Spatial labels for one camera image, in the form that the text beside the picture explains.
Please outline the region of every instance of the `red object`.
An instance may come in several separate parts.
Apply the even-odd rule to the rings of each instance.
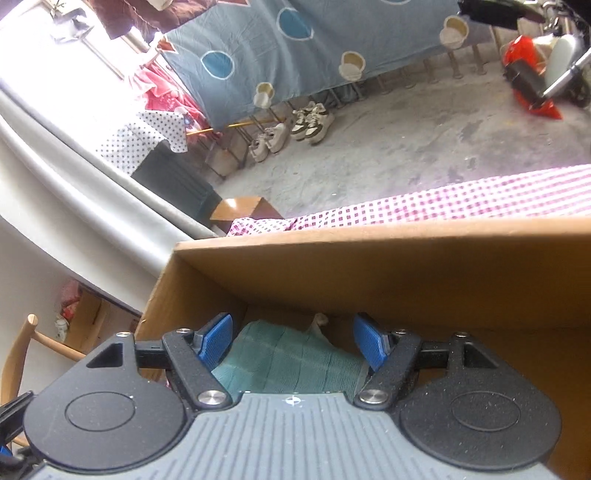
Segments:
[[[530,67],[541,73],[543,67],[540,67],[542,59],[538,55],[538,51],[535,49],[534,41],[530,37],[520,35],[511,43],[507,48],[507,51],[503,55],[503,65],[507,66],[516,60],[525,60]],[[513,94],[517,101],[529,112],[534,115],[547,116],[555,120],[562,120],[560,111],[554,105],[552,100],[547,100],[540,108],[530,108],[530,103],[523,98],[523,96],[515,89]]]
[[[61,316],[64,317],[68,322],[74,318],[74,314],[76,313],[76,309],[78,308],[79,301],[75,301],[74,303],[68,305],[67,307],[61,310]]]
[[[146,110],[174,112],[183,106],[198,123],[199,129],[210,128],[195,101],[156,62],[128,77],[131,89],[146,100]]]

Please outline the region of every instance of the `wooden chair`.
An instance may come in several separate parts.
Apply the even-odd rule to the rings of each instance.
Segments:
[[[29,315],[18,332],[17,338],[12,343],[6,362],[4,363],[4,368],[2,369],[2,377],[0,378],[0,405],[14,400],[18,396],[27,349],[29,348],[31,339],[75,362],[85,357],[83,353],[37,332],[35,330],[37,323],[37,317],[33,314]],[[28,442],[24,437],[17,437],[13,442],[23,447],[28,446]]]

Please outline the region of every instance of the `wooden stool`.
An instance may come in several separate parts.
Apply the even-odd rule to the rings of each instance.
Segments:
[[[237,197],[225,199],[213,211],[210,220],[213,225],[228,233],[232,222],[237,218],[250,217],[255,220],[265,218],[283,219],[263,197]]]

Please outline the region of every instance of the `dark brown fabric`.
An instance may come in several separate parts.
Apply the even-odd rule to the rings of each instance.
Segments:
[[[171,31],[198,17],[216,4],[216,0],[173,0],[170,7],[158,11],[147,0],[88,0],[110,38],[118,38],[136,27],[150,43],[154,33]]]

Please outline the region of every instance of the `green towel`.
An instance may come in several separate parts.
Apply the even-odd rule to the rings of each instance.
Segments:
[[[333,345],[314,325],[307,332],[263,320],[246,325],[213,375],[235,399],[238,392],[345,392],[361,389],[368,365]]]

